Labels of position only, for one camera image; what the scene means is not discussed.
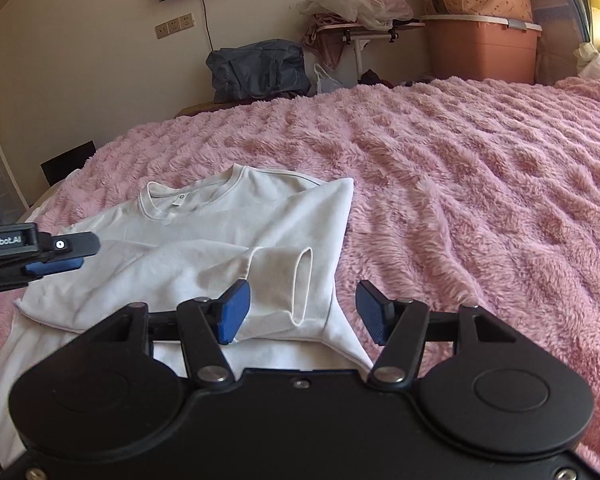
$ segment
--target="white t-shirt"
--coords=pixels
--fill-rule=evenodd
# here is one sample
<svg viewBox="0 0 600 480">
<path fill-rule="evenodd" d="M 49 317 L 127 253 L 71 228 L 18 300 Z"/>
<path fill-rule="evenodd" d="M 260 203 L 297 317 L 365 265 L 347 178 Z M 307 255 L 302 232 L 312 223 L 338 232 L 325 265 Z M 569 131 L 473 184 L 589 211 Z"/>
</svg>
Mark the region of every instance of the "white t-shirt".
<svg viewBox="0 0 600 480">
<path fill-rule="evenodd" d="M 152 182 L 138 199 L 65 230 L 97 233 L 102 250 L 81 270 L 32 284 L 18 302 L 24 316 L 0 353 L 0 457 L 9 462 L 22 451 L 6 416 L 14 380 L 132 301 L 173 310 L 246 278 L 250 314 L 237 342 L 222 348 L 234 373 L 369 370 L 334 290 L 352 193 L 351 179 L 235 165 L 181 190 Z M 156 344 L 154 357 L 185 375 L 179 345 Z"/>
</svg>

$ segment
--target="bed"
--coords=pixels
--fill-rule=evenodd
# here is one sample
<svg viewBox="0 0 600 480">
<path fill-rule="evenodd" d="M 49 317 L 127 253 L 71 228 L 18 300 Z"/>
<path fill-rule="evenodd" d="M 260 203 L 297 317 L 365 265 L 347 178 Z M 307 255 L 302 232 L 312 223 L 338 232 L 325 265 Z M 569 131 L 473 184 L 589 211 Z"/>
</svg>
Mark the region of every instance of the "bed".
<svg viewBox="0 0 600 480">
<path fill-rule="evenodd" d="M 77 174 L 80 170 L 73 170 L 68 176 L 74 176 L 75 174 Z M 40 214 L 41 209 L 46 206 L 46 203 L 48 202 L 49 199 L 51 199 L 51 197 L 53 197 L 56 192 L 58 192 L 58 189 L 60 189 L 60 186 L 62 186 L 62 183 L 65 181 L 65 179 L 62 179 L 59 182 L 56 182 L 55 184 L 53 184 L 53 186 L 51 186 L 49 189 L 47 189 L 42 196 L 37 199 L 34 204 L 29 207 L 29 209 L 27 209 L 26 213 L 24 213 L 24 215 L 22 215 L 19 219 L 18 222 L 19 223 L 23 223 L 23 222 L 28 222 L 31 221 L 35 218 L 38 217 L 38 215 Z"/>
<path fill-rule="evenodd" d="M 151 180 L 183 187 L 234 162 L 352 176 L 336 288 L 367 352 L 358 279 L 437 310 L 481 304 L 592 386 L 578 452 L 600 470 L 600 82 L 358 86 L 146 124 L 98 150 L 36 221 L 56 232 Z M 0 295 L 4 337 L 17 294 Z M 448 352 L 427 346 L 423 371 Z"/>
</svg>

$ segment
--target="yellow wall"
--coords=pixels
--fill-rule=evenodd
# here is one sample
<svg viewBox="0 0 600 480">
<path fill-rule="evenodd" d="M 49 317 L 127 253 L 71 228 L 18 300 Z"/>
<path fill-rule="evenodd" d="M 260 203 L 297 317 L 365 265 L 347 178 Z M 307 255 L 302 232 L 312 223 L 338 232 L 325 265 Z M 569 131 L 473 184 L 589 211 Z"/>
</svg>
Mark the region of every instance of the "yellow wall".
<svg viewBox="0 0 600 480">
<path fill-rule="evenodd" d="M 206 0 L 214 46 L 298 40 L 299 1 Z M 419 12 L 421 0 L 409 1 Z M 156 39 L 155 25 L 188 12 L 195 28 Z M 211 100 L 207 55 L 200 0 L 10 0 L 0 12 L 0 141 L 27 200 L 48 187 L 45 160 Z M 365 60 L 394 81 L 418 77 L 423 33 L 375 42 Z M 349 52 L 338 74 L 351 84 L 353 69 Z"/>
</svg>

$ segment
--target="wall socket panel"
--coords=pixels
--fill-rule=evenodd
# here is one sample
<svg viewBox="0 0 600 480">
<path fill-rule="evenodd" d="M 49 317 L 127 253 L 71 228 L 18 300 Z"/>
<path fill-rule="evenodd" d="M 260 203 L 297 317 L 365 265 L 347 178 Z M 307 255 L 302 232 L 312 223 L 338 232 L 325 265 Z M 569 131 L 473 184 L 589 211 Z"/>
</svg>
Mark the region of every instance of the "wall socket panel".
<svg viewBox="0 0 600 480">
<path fill-rule="evenodd" d="M 186 14 L 185 16 L 180 16 L 179 18 L 175 18 L 173 20 L 169 20 L 168 22 L 161 23 L 157 27 L 155 27 L 155 35 L 161 40 L 162 38 L 166 38 L 171 34 L 175 34 L 176 32 L 180 32 L 181 30 L 185 30 L 186 28 L 191 28 L 196 25 L 196 20 L 193 19 L 193 15 L 191 13 Z"/>
</svg>

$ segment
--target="pile of clothes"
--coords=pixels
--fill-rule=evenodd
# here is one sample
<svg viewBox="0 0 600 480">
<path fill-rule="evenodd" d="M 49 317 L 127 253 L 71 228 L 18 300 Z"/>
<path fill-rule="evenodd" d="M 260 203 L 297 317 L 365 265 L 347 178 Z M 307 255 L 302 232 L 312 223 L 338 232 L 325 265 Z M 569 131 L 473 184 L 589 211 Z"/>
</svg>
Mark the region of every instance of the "pile of clothes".
<svg viewBox="0 0 600 480">
<path fill-rule="evenodd" d="M 341 34 L 319 34 L 321 27 L 351 23 L 386 32 L 394 26 L 394 20 L 413 18 L 413 9 L 405 0 L 303 0 L 298 11 L 311 17 L 302 46 L 330 70 L 339 65 L 344 42 Z"/>
</svg>

